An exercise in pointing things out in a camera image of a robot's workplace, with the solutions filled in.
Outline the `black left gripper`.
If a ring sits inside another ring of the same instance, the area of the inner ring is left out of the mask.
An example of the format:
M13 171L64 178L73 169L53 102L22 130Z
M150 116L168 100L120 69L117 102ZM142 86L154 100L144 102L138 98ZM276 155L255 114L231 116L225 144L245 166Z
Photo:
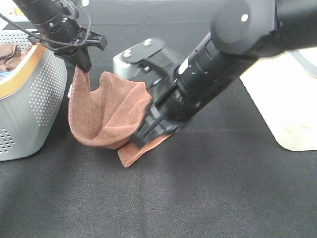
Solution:
M105 35L80 26L78 23L37 24L35 30L28 31L29 40L39 43L84 72L89 72L88 47L104 50L107 45Z

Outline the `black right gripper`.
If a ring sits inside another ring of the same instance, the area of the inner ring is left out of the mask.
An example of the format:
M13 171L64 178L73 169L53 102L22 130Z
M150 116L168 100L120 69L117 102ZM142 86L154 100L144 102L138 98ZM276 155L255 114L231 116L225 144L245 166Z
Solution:
M186 108L176 84L166 87L156 85L150 88L150 95L152 99L146 106L145 114L130 137L138 147L143 147L160 136L173 134L191 121L181 118Z

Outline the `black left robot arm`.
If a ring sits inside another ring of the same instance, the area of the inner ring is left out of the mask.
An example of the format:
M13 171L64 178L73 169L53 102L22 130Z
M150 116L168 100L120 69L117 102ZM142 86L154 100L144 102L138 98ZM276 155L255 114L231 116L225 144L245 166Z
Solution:
M15 0L37 32L29 33L30 40L41 43L56 57L90 71L92 63L88 47L104 50L105 35L91 30L91 17L71 0Z

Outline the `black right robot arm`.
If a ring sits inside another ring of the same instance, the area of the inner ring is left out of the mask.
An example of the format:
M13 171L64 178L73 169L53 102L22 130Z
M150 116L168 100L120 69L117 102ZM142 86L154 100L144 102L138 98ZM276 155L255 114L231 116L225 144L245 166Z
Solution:
M131 135L139 147L186 126L258 59L315 47L314 0L229 0L211 19L209 33L182 62L162 50L137 51L136 62L157 72L152 101Z

